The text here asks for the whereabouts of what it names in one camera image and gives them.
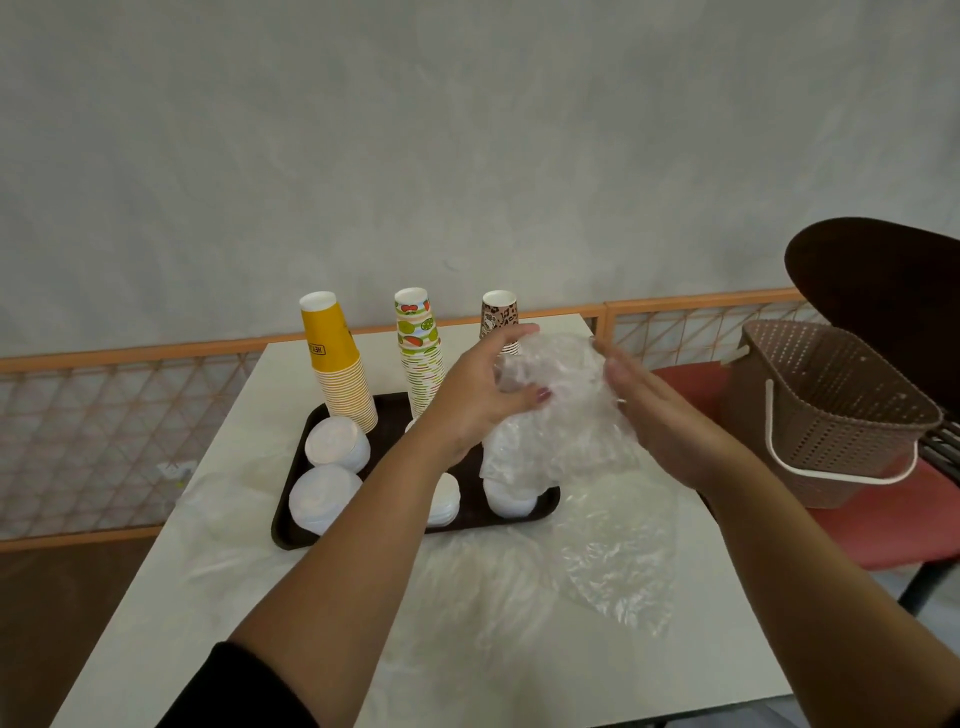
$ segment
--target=white basket handle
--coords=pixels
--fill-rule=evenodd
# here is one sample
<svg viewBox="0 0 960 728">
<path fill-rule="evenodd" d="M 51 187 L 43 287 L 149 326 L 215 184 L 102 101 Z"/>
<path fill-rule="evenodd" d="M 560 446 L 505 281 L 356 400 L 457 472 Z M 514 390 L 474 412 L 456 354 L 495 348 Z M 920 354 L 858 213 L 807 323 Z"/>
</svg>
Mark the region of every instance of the white basket handle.
<svg viewBox="0 0 960 728">
<path fill-rule="evenodd" d="M 913 473 L 913 469 L 917 467 L 917 443 L 913 444 L 913 458 L 910 461 L 910 465 L 907 466 L 907 469 L 900 473 L 899 475 L 894 475 L 893 477 L 867 477 L 866 475 L 844 475 L 842 473 L 827 473 L 826 471 L 805 471 L 800 468 L 794 468 L 793 466 L 787 465 L 782 460 L 780 456 L 774 451 L 774 380 L 767 379 L 766 384 L 766 422 L 765 422 L 765 434 L 767 444 L 767 452 L 770 453 L 770 456 L 774 459 L 774 462 L 777 463 L 781 468 L 792 473 L 794 475 L 803 475 L 804 477 L 819 477 L 824 480 L 843 480 L 848 483 L 861 483 L 862 485 L 893 485 L 894 483 L 899 483 L 901 480 L 904 480 L 907 476 Z"/>
</svg>

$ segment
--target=plastic wrap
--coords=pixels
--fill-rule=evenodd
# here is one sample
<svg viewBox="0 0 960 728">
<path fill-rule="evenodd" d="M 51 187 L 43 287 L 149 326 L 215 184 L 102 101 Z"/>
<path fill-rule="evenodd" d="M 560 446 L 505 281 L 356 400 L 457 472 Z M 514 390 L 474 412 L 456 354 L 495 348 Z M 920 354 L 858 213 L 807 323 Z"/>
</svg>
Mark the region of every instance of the plastic wrap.
<svg viewBox="0 0 960 728">
<path fill-rule="evenodd" d="M 551 631 L 559 600 L 654 634 L 666 627 L 679 486 L 635 447 L 638 469 L 565 479 L 543 521 L 423 538 L 364 706 L 372 722 L 416 725 L 429 711 L 469 724 L 489 691 L 509 704 L 542 641 L 561 639 Z M 270 540 L 276 474 L 288 465 L 281 454 L 194 478 L 165 526 L 186 598 L 220 637 L 306 552 Z"/>
<path fill-rule="evenodd" d="M 636 467 L 636 435 L 603 379 L 603 357 L 589 339 L 536 333 L 519 354 L 499 359 L 504 391 L 536 383 L 553 396 L 541 409 L 504 420 L 484 440 L 480 475 L 517 498 L 571 477 Z"/>
</svg>

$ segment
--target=red chair seat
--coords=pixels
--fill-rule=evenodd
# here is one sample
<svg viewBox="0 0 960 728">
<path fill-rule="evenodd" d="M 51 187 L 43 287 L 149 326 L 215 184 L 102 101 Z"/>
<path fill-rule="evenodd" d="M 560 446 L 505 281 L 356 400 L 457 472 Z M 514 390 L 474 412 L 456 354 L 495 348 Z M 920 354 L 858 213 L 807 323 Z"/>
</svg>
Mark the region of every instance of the red chair seat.
<svg viewBox="0 0 960 728">
<path fill-rule="evenodd" d="M 697 409 L 720 421 L 730 370 L 717 362 L 657 369 Z M 960 555 L 960 487 L 923 460 L 903 482 L 866 487 L 840 508 L 810 515 L 867 570 Z"/>
</svg>

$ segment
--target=chair leg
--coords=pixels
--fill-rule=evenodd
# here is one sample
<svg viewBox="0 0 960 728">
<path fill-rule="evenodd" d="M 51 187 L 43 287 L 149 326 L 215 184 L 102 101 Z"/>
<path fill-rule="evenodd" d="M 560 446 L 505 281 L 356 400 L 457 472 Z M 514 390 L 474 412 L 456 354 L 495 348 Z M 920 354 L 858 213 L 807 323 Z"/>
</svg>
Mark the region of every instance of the chair leg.
<svg viewBox="0 0 960 728">
<path fill-rule="evenodd" d="M 960 557 L 927 561 L 903 590 L 903 594 L 898 599 L 900 606 L 914 617 L 917 616 L 933 595 L 933 591 L 940 586 L 958 563 L 960 563 Z"/>
</svg>

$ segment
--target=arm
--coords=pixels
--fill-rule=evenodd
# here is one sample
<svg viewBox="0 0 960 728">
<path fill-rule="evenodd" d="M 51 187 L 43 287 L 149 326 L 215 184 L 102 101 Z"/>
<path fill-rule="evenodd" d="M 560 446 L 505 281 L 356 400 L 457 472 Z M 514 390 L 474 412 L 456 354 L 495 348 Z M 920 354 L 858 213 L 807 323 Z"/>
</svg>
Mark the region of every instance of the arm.
<svg viewBox="0 0 960 728">
<path fill-rule="evenodd" d="M 441 474 L 504 418 L 549 397 L 536 386 L 504 394 L 493 381 L 500 349 L 537 329 L 498 329 L 461 356 L 340 518 L 230 636 L 324 728 L 350 726 L 360 712 Z"/>
<path fill-rule="evenodd" d="M 960 709 L 960 658 L 851 562 L 748 449 L 624 352 L 597 348 L 640 443 L 709 501 L 810 723 L 944 725 Z"/>
</svg>

